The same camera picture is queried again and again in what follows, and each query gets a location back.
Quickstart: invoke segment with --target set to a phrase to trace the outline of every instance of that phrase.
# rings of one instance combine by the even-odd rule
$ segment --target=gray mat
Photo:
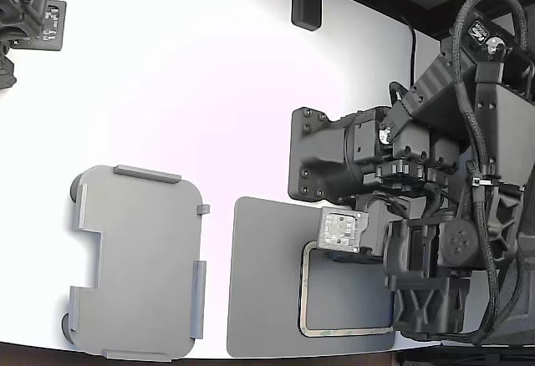
[[[388,333],[308,338],[298,329],[303,247],[318,236],[319,208],[242,198],[236,204],[227,349],[236,358],[385,351]],[[309,328],[390,326],[381,265],[340,264],[312,252]]]

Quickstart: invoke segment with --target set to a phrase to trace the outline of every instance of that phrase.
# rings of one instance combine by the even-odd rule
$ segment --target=gray plastic plate
[[[74,229],[100,234],[97,287],[71,287],[63,329],[106,358],[171,361],[202,338],[202,205],[178,175],[96,166],[73,183]]]
[[[303,249],[318,238],[320,209],[237,201],[232,241],[227,349],[236,358],[328,356],[386,351],[395,334],[305,337],[298,327]],[[383,328],[392,317],[382,265],[310,254],[307,326]]]

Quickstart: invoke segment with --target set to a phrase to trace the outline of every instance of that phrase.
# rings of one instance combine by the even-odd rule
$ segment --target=sticker
[[[468,29],[468,33],[479,43],[483,44],[488,39],[490,33],[488,30],[485,29],[483,25],[479,21],[476,21],[470,29]]]

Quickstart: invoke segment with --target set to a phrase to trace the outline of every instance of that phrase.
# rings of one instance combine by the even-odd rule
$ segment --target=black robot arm
[[[320,231],[318,247],[346,254],[333,259],[383,262],[393,327],[415,339],[480,343],[522,289],[518,273],[500,312],[498,274],[515,259],[523,264],[517,235],[535,165],[535,67],[520,4],[505,0],[513,37],[474,10],[480,1],[466,2],[439,56],[410,89],[396,89],[402,97],[391,107],[334,122],[314,109],[292,118],[289,195],[368,213],[362,233],[337,226],[334,234],[351,239],[326,242]],[[427,205],[408,219],[419,197]],[[475,270],[487,271],[490,300],[480,328],[461,334]]]

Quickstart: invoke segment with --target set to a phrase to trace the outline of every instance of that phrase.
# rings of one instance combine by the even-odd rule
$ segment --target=white surface
[[[290,23],[291,0],[66,1],[64,50],[12,51],[18,83],[0,93],[0,341],[72,349],[59,323],[69,286],[94,285],[97,241],[72,231],[69,187],[124,164],[181,174],[211,205],[189,356],[226,358],[236,199],[290,201],[292,111],[388,104],[391,80],[409,84],[410,33],[350,0],[324,0],[314,33]],[[438,50],[419,35],[417,75]]]

